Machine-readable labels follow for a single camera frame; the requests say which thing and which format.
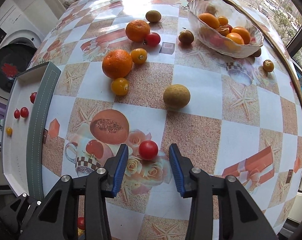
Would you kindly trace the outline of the brown fruit near bowl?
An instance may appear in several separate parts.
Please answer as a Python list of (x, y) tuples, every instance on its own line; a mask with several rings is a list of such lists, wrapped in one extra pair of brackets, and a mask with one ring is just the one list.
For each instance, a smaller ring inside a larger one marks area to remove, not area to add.
[(194, 35), (189, 30), (183, 30), (180, 32), (178, 40), (183, 44), (191, 44), (194, 41)]

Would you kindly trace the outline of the large red cherry tomato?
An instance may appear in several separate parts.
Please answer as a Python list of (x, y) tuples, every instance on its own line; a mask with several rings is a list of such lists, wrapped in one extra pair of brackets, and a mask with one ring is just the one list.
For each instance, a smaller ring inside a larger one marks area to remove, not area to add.
[(30, 95), (30, 101), (31, 101), (31, 103), (34, 103), (34, 102), (35, 102), (36, 95), (37, 95), (37, 92), (33, 92), (33, 93)]

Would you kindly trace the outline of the white shallow tray box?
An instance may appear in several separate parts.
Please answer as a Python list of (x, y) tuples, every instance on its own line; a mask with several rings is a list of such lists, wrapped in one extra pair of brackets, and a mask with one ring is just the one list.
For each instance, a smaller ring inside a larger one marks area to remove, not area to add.
[[(61, 74), (51, 62), (30, 68), (16, 76), (7, 104), (3, 127), (12, 128), (12, 136), (2, 133), (3, 174), (14, 194), (26, 193), (43, 200), (42, 145), (50, 102)], [(30, 95), (37, 92), (34, 103)], [(27, 107), (27, 118), (14, 118), (15, 109)]]

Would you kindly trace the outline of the small red cherry tomato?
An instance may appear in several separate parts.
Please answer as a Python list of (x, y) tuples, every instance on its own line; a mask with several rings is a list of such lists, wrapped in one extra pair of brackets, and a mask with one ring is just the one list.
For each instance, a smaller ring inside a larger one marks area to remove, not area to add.
[(19, 119), (20, 118), (20, 111), (18, 109), (15, 109), (14, 111), (14, 118)]

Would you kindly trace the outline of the patterned tablecloth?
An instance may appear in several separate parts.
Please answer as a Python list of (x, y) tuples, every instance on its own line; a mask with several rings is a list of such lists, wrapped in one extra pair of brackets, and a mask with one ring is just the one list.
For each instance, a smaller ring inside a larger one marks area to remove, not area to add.
[[(265, 43), (257, 58), (237, 60), (199, 40), (184, 47), (191, 0), (81, 0), (71, 5), (39, 46), (31, 64), (50, 61), (61, 74), (50, 103), (42, 150), (48, 193), (86, 164), (129, 148), (121, 190), (107, 211), (115, 239), (184, 239), (191, 201), (175, 188), (168, 159), (178, 145), (194, 166), (224, 176), (235, 172), (279, 232), (302, 176), (302, 108), (290, 75)], [(102, 61), (115, 49), (132, 51), (129, 22), (150, 10), (160, 44), (127, 76), (116, 96)]]

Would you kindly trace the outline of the yellow tomato beside tangerine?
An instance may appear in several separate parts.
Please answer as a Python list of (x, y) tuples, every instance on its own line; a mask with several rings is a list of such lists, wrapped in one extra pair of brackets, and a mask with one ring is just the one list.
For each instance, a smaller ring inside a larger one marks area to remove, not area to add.
[(136, 48), (130, 53), (135, 64), (144, 64), (147, 60), (147, 51), (143, 48)]

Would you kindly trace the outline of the orange tangerine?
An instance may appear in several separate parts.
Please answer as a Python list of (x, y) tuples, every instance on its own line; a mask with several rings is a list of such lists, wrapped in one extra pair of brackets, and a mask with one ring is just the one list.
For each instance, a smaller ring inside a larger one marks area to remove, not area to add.
[(131, 55), (122, 49), (109, 52), (102, 61), (103, 73), (111, 78), (126, 77), (133, 67)]
[(127, 24), (126, 36), (133, 42), (143, 42), (147, 34), (150, 33), (150, 26), (144, 20), (133, 20)]

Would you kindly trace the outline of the yellow cherry tomato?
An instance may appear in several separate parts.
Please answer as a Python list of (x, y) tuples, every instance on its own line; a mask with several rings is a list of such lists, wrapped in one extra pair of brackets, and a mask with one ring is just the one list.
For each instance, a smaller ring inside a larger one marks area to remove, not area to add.
[(12, 136), (12, 128), (11, 127), (7, 127), (6, 128), (6, 133), (7, 133), (7, 135), (10, 137), (10, 136)]

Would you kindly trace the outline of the brown fruit behind bowl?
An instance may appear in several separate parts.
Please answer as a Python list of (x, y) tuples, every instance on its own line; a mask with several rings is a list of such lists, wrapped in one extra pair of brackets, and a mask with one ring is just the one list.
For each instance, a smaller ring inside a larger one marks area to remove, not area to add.
[(261, 56), (261, 48), (259, 48), (256, 52), (252, 54), (253, 57), (260, 57)]

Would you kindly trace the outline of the upper orange tangerine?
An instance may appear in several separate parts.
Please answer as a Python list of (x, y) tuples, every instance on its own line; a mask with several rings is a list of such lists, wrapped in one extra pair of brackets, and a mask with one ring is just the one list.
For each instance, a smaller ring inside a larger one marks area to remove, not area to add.
[(147, 34), (150, 33), (150, 26), (144, 20), (133, 20), (127, 24), (126, 36), (133, 42), (143, 42)]

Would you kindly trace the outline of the green kiwi far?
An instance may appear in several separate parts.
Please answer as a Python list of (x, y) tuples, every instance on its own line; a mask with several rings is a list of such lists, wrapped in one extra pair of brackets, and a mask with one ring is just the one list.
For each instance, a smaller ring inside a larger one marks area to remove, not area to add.
[(156, 10), (150, 10), (146, 13), (146, 20), (150, 23), (158, 23), (161, 18), (161, 13)]

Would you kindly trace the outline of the green kiwi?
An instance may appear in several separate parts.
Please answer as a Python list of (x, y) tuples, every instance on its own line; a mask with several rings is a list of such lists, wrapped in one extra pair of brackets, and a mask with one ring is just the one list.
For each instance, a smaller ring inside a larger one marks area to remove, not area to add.
[(190, 91), (183, 85), (174, 84), (168, 86), (163, 93), (163, 101), (171, 108), (184, 108), (191, 99)]
[(161, 18), (161, 13), (156, 10), (150, 10), (146, 13), (146, 20), (150, 23), (158, 23)]

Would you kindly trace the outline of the small yellow fruit by bowl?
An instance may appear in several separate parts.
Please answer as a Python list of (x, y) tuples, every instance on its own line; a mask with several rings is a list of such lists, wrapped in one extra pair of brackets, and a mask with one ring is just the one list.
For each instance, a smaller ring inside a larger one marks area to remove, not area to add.
[(274, 70), (274, 63), (271, 60), (265, 60), (262, 67), (265, 72), (271, 73)]

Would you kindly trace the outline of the clear glass fruit bowl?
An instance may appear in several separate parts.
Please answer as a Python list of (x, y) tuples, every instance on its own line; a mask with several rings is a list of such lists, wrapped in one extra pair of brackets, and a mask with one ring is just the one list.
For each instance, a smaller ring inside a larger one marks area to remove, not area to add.
[(221, 54), (242, 59), (263, 46), (261, 31), (222, 0), (188, 0), (187, 9), (194, 35)]

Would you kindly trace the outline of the red tomato beside tangerine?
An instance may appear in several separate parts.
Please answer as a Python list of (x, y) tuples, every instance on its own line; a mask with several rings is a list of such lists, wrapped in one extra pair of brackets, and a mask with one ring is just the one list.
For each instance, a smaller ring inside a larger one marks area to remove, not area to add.
[(157, 33), (148, 33), (144, 38), (144, 45), (155, 47), (157, 46), (161, 41), (161, 37)]

